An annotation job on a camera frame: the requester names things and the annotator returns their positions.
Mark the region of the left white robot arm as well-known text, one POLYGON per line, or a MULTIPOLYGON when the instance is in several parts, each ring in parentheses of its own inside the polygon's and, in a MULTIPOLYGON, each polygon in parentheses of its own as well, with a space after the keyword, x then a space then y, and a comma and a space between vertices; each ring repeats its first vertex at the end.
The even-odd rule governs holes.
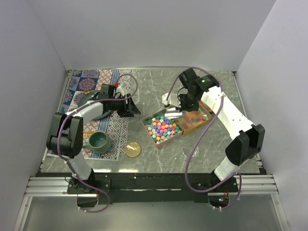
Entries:
POLYGON ((47 149, 60 156, 84 193, 91 193, 96 187, 92 168, 82 155, 83 126, 109 111, 120 117, 133 117, 141 112, 133 102, 131 94, 125 94, 120 87, 103 84, 101 90, 81 107, 67 113, 55 113, 46 141, 47 149))

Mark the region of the silver metal scoop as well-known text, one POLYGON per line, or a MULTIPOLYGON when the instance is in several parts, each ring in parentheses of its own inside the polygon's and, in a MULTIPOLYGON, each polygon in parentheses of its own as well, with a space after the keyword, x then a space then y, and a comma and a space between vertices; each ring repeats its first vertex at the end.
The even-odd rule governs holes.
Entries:
POLYGON ((181 111, 176 107, 172 107, 166 110, 166 112, 164 113, 164 117, 166 117, 167 119, 175 119, 182 117, 184 114, 185 114, 184 111, 181 111))

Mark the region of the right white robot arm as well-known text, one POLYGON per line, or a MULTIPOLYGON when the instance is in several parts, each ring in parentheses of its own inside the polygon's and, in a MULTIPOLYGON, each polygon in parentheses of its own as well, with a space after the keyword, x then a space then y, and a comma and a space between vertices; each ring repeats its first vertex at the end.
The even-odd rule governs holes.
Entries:
POLYGON ((231 143, 225 149, 225 158, 214 170, 211 187, 223 191, 227 178, 236 173, 241 165, 260 153, 265 136, 265 128, 255 125, 245 117, 224 93, 223 86, 213 75, 206 73, 199 77, 193 68, 183 71, 179 79, 186 94, 180 94, 180 108, 183 111, 197 110, 199 102, 205 103, 215 114, 214 118, 227 129, 231 143))

